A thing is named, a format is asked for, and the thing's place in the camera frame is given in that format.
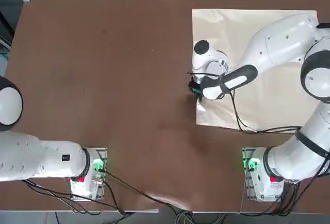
black cable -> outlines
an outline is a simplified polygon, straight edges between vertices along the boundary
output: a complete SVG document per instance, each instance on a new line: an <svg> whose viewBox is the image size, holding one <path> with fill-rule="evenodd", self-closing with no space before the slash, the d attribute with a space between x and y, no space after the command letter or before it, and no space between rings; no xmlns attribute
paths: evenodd
<svg viewBox="0 0 330 224"><path fill-rule="evenodd" d="M57 216L57 212L56 211L55 211L55 217L56 217L57 224L61 224L60 221L58 220L58 216Z"/></svg>
<svg viewBox="0 0 330 224"><path fill-rule="evenodd" d="M126 213L125 213L122 209L120 209L120 207L118 206L117 201L116 201L116 198L114 197L113 190L112 190L112 188L110 187L110 185L108 184L108 182L103 181L103 183L104 183L104 184L108 187L108 189L110 190L110 193L111 193L111 196L112 196L112 199L113 199L113 203L114 203L114 205L116 206L116 208L118 209L119 213L120 213L121 215L126 215Z"/></svg>
<svg viewBox="0 0 330 224"><path fill-rule="evenodd" d="M326 163L330 160L330 152L327 154L323 164L319 168L319 170L315 173L314 177L309 181L307 186L303 189L303 191L300 193L300 195L297 197L297 199L294 201L292 207L294 207L297 202L301 199L302 195L307 191L307 189L311 186L311 184L314 182L314 180L318 177L318 175L321 173L321 171L324 169Z"/></svg>
<svg viewBox="0 0 330 224"><path fill-rule="evenodd" d="M219 224L223 224L223 222L225 221L225 218L227 217L227 214L224 214L225 216L222 218L221 222Z"/></svg>
<svg viewBox="0 0 330 224"><path fill-rule="evenodd" d="M44 193L44 192L40 192L40 191L34 189L33 186L31 186L31 185L29 185L29 184L27 184L27 183L25 183L25 184L26 184L27 187L29 187L31 190L33 190L35 193L37 193L37 194L39 194L39 195L42 195L42 196L48 196L48 197L53 197L53 198L57 198L57 199L61 200L61 201L64 202L67 206L69 206L70 208L72 208L73 210L75 210L76 212L78 212L78 213L80 213L80 214L89 214L89 215L99 215L99 214L100 214L100 212L99 212L99 213L90 213L90 212L87 211L87 210L86 210L86 209L85 209L80 203L78 203L78 202L76 202L76 201L74 201L74 200L72 200L72 199L70 199L70 198L67 198L67 197L61 197L61 196L58 196L58 195L56 195L56 194L50 195L50 194L47 194L47 193ZM84 212L78 210L78 209L75 208L73 205L71 205L71 204L65 202L64 199L67 200L67 201L74 202L75 204L79 205L79 206L83 209Z"/></svg>
<svg viewBox="0 0 330 224"><path fill-rule="evenodd" d="M243 214L240 213L240 215L244 215L244 216L250 216L250 217L256 217L256 216L261 216L261 215L266 215L268 213L268 211L275 206L275 204L277 204L277 200L276 199L265 211L263 211L262 213L258 213L258 214Z"/></svg>
<svg viewBox="0 0 330 224"><path fill-rule="evenodd" d="M104 202L99 202L99 201L96 201L96 200L93 200L93 199L90 199L90 198L87 198L87 197L84 197L84 196L79 196L79 195L70 194L70 193L58 192L58 191L51 190L51 189L48 189L48 188L45 188L45 187L41 187L39 185L32 185L31 184L31 186L33 186L34 188L41 189L41 190L49 191L49 192L54 193L54 194L57 194L57 195L64 195L64 196L71 196L71 197L78 197L78 198L86 199L88 201L96 202L96 203L101 204L101 205L104 205L104 206L109 206L109 207L117 210L117 208L115 206L111 205L111 204L104 203Z"/></svg>
<svg viewBox="0 0 330 224"><path fill-rule="evenodd" d="M292 209L294 207L294 202L295 202L295 200L297 198L297 195L298 195L299 187L300 187L300 182L297 185L294 186L294 190L293 190L293 194L292 194L293 197L291 196L292 200L290 198L288 204L278 214L279 216L283 216L284 217L284 216L288 216L291 213L291 211L292 211Z"/></svg>
<svg viewBox="0 0 330 224"><path fill-rule="evenodd" d="M235 116L236 116L236 121L237 121L237 125L238 128L241 132L245 133L245 134L249 134L249 135L253 135L253 134L262 134L262 133L275 133L275 132L287 132L287 131L294 131L296 129L300 129L301 126L282 126L282 127L273 127L270 129L266 129L266 130L261 130L261 131L245 131L242 129L240 123L245 126L246 128L250 129L250 127L248 127L247 125L245 125L242 120L240 119L238 112L237 112L237 108L236 108L236 104L235 104L235 90L233 91L234 93L229 93L230 97L232 99L232 103L233 103L233 107L234 107L234 112L235 112Z"/></svg>
<svg viewBox="0 0 330 224"><path fill-rule="evenodd" d="M169 208L172 210L172 212L175 213L175 216L177 215L177 212L175 211L174 207L173 207L172 205L170 205L169 203L166 203L166 202L160 201L160 200L158 200L158 199L155 199L155 198L149 196L149 195L146 194L146 193L143 193L143 192L139 191L138 189L134 188L133 186L129 185L129 184L126 183L125 181L121 180L120 178L118 178L117 176L113 175L112 173L110 173L110 172L108 172L108 171L106 171L106 170L99 169L98 171L99 171L99 172L106 173L106 174L108 174L109 176L111 176L111 177L117 179L119 182L123 183L123 184L126 185L128 188L130 188L130 189L134 190L135 192L137 192L137 193L139 193L139 194L141 194L141 195L143 195L143 196L149 198L150 200L153 200L153 201L155 201L155 202L161 203L161 204L163 204L163 205L169 207Z"/></svg>

green indicator light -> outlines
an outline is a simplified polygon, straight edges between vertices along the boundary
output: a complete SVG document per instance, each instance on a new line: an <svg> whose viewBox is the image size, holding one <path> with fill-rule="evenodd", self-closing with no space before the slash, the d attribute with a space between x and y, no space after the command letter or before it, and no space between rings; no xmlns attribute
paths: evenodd
<svg viewBox="0 0 330 224"><path fill-rule="evenodd" d="M260 163L260 160L258 158L251 158L249 160L249 167L250 168L257 169L259 163Z"/></svg>
<svg viewBox="0 0 330 224"><path fill-rule="evenodd" d="M93 161L93 166L94 166L94 169L97 171L100 169L103 169L103 161L100 158L95 159Z"/></svg>

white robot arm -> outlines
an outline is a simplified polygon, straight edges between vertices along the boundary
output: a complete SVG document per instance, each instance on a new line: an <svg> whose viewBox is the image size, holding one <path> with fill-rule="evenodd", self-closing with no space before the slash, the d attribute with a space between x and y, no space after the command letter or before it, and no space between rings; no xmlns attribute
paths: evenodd
<svg viewBox="0 0 330 224"><path fill-rule="evenodd" d="M40 141L7 131L22 112L23 98L17 86L0 76L0 182L70 178L73 194L95 200L103 175L96 170L103 169L98 152L70 141Z"/></svg>
<svg viewBox="0 0 330 224"><path fill-rule="evenodd" d="M194 62L200 57L195 45L193 72ZM283 145L254 151L248 169L258 201L276 201L283 191L284 179L313 177L330 151L330 31L318 28L307 14L279 20L254 35L233 70L213 70L212 74L220 76L208 76L206 62L206 74L199 79L203 96L215 100L266 70L290 61L302 63L301 84L320 104L307 123ZM329 162L320 173L328 168Z"/></svg>
<svg viewBox="0 0 330 224"><path fill-rule="evenodd" d="M297 14L282 19L258 31L250 40L240 62L228 73L223 74L222 67L218 72L220 77L205 76L199 78L196 83L200 83L204 97L210 100L221 98L223 94L248 84L274 66L289 61L302 63L306 52L323 36L324 33L317 29L316 22L307 14ZM210 56L212 50L208 48L207 41L199 41L195 44L193 73L201 73L196 68L204 68L205 73L210 72L208 70L210 66L214 68L214 62L211 64L204 59L207 55L212 58ZM229 64L224 53L219 58Z"/></svg>

robot end effector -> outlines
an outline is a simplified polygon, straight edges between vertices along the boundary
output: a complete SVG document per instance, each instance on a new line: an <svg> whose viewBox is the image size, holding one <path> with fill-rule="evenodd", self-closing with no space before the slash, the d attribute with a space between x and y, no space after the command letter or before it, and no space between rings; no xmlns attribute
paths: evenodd
<svg viewBox="0 0 330 224"><path fill-rule="evenodd" d="M298 62L303 63L301 82L307 93L321 101L330 100L327 99L330 97L330 85L324 93L325 84L319 84L320 81L330 82L328 71L320 69L330 69L330 31L320 27L322 25L317 25L305 13L272 23L252 37L242 59L229 71L228 57L223 52L210 49L207 41L199 41L193 51L194 82L199 84L202 96L216 100L250 83L274 66Z"/></svg>

metal plate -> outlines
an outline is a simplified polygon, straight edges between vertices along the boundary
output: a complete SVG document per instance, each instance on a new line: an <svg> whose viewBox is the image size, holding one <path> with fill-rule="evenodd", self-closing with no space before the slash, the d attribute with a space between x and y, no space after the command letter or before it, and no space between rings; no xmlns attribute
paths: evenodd
<svg viewBox="0 0 330 224"><path fill-rule="evenodd" d="M243 165L244 165L244 174L245 174L246 195L248 199L257 201L251 174L246 169L254 150L255 148L243 148L242 155L243 155Z"/></svg>

